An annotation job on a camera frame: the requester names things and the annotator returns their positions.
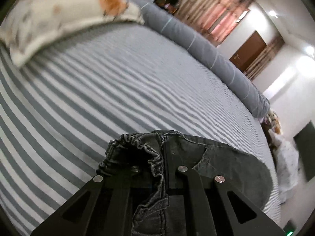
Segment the dark grey denim pants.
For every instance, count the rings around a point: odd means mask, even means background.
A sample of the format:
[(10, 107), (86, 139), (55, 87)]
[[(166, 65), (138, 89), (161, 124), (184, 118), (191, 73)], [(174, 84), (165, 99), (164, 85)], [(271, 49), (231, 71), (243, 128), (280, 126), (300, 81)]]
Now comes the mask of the dark grey denim pants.
[(262, 212), (272, 190), (269, 170), (227, 144), (176, 131), (123, 134), (109, 143), (98, 174), (138, 168), (132, 184), (131, 235), (186, 235), (184, 199), (169, 193), (169, 169), (187, 166), (223, 176)]

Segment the black television screen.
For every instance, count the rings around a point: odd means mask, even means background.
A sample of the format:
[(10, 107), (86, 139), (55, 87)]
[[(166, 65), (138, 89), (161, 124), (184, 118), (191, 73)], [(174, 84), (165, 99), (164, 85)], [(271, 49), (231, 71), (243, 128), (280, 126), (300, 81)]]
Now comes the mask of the black television screen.
[(314, 178), (315, 162), (315, 129), (312, 121), (294, 136), (296, 147), (301, 156), (304, 173), (307, 181)]

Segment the striped side curtain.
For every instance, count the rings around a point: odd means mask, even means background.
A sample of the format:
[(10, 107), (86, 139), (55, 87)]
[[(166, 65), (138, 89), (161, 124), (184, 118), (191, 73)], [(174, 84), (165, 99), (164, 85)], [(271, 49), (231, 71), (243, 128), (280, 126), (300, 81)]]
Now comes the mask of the striped side curtain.
[(253, 81), (274, 59), (283, 45), (284, 39), (281, 35), (277, 35), (245, 70), (244, 75), (249, 80)]

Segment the grey white striped bed sheet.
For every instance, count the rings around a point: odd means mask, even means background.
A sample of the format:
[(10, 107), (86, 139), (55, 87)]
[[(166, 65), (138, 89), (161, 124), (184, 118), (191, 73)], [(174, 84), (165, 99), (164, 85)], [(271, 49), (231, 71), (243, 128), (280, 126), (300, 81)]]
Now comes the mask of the grey white striped bed sheet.
[(21, 235), (93, 177), (111, 140), (156, 129), (226, 143), (277, 178), (259, 121), (213, 72), (147, 27), (91, 28), (21, 69), (1, 47), (1, 206)]

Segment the pile of clothes beside bed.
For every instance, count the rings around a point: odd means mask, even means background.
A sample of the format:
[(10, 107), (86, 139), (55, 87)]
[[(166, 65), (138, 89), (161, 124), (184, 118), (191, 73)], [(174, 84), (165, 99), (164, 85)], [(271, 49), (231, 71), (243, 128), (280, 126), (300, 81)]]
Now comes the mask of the pile of clothes beside bed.
[(275, 165), (280, 202), (285, 203), (293, 195), (298, 184), (299, 153), (284, 134), (278, 115), (269, 109), (260, 125), (267, 139)]

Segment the brown wooden door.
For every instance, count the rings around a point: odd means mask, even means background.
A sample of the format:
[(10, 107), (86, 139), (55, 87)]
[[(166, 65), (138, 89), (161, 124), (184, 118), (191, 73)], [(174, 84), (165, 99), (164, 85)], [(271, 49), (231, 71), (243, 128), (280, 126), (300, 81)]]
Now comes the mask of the brown wooden door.
[(260, 34), (254, 31), (235, 54), (231, 56), (230, 61), (244, 73), (265, 48), (266, 43)]

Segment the white floral pillow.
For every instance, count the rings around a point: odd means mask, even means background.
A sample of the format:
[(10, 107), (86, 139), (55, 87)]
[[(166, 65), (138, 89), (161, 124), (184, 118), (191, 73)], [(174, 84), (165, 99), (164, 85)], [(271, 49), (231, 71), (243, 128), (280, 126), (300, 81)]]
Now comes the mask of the white floral pillow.
[(111, 22), (144, 24), (127, 0), (18, 0), (1, 24), (1, 42), (23, 67), (43, 47), (86, 28)]

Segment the brown patterned curtain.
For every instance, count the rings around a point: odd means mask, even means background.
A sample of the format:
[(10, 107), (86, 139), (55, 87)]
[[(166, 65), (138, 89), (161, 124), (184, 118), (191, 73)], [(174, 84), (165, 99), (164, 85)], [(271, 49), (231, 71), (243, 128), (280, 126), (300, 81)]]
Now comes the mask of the brown patterned curtain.
[(249, 12), (254, 0), (180, 0), (177, 19), (220, 45)]

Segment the grey rolled blanket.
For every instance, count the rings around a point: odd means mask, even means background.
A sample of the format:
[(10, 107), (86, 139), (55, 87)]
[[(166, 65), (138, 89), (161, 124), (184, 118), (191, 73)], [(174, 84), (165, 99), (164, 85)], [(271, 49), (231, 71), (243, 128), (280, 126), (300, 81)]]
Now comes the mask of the grey rolled blanket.
[(176, 43), (212, 71), (238, 97), (253, 117), (260, 119), (268, 113), (269, 100), (210, 41), (150, 0), (129, 1), (140, 7), (146, 27)]

